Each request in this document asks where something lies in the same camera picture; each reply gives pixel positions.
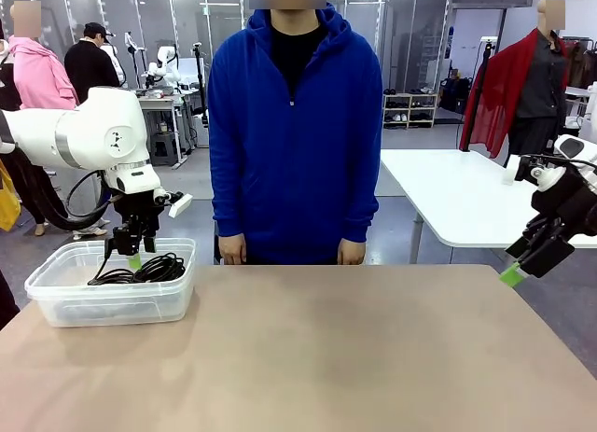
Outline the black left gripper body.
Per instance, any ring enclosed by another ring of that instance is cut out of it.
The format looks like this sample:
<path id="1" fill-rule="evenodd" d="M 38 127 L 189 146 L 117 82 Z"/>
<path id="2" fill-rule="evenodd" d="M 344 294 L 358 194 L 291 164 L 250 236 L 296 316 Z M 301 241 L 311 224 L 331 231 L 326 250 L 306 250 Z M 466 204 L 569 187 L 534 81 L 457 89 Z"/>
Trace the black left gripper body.
<path id="1" fill-rule="evenodd" d="M 156 204 L 153 191 L 120 194 L 113 202 L 121 224 L 113 228 L 116 235 L 129 234 L 136 239 L 154 238 L 160 228 L 162 206 Z"/>

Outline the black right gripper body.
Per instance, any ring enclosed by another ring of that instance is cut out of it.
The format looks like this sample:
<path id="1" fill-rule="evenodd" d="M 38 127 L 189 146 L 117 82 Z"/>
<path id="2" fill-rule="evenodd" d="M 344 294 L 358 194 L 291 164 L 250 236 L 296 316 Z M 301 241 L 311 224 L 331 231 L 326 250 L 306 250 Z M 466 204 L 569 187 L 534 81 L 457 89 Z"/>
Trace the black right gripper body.
<path id="1" fill-rule="evenodd" d="M 526 230 L 571 240 L 578 234 L 596 236 L 596 192 L 576 167 L 534 168 L 537 190 L 531 206 L 537 215 Z"/>

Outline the person's right hand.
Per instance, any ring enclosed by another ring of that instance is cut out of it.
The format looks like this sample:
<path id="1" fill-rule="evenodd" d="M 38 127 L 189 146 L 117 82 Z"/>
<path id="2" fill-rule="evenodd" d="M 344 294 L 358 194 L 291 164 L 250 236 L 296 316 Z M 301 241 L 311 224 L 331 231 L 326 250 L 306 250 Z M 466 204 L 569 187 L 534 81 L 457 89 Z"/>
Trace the person's right hand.
<path id="1" fill-rule="evenodd" d="M 225 265 L 243 265 L 246 262 L 246 241 L 243 234 L 219 237 L 218 249 Z"/>

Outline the person's left hand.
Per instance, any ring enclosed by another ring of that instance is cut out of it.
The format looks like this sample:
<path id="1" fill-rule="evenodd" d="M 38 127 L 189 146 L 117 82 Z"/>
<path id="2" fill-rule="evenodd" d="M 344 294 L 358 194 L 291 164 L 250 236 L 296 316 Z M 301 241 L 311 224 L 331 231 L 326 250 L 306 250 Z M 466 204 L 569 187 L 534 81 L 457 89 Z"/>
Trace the person's left hand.
<path id="1" fill-rule="evenodd" d="M 367 244 L 342 239 L 338 248 L 339 265 L 361 265 L 366 256 Z"/>

